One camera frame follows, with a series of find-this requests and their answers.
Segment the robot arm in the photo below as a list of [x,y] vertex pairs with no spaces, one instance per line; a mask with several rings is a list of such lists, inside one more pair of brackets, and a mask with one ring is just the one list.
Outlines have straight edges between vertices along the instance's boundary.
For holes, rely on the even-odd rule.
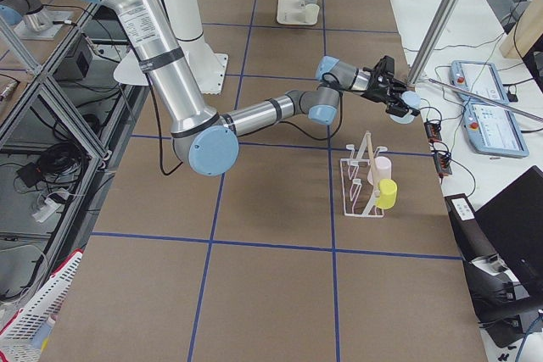
[[371,69],[336,58],[318,65],[313,92],[291,91],[262,103],[220,114],[204,100],[221,90],[227,59],[204,39],[197,0],[84,0],[113,10],[132,46],[139,69],[160,95],[172,120],[176,156],[201,175],[228,171],[238,157],[238,139],[298,114],[331,125],[342,96],[352,92],[383,103],[388,114],[408,123],[419,99],[395,78],[391,57]]

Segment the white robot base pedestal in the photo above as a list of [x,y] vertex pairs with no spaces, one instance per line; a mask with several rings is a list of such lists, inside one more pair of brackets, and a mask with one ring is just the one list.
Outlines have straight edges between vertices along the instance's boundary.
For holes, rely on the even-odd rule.
[[131,45],[114,71],[117,82],[153,86],[179,116],[202,109],[205,93],[221,90],[227,56],[204,39],[197,0],[101,0],[111,8]]

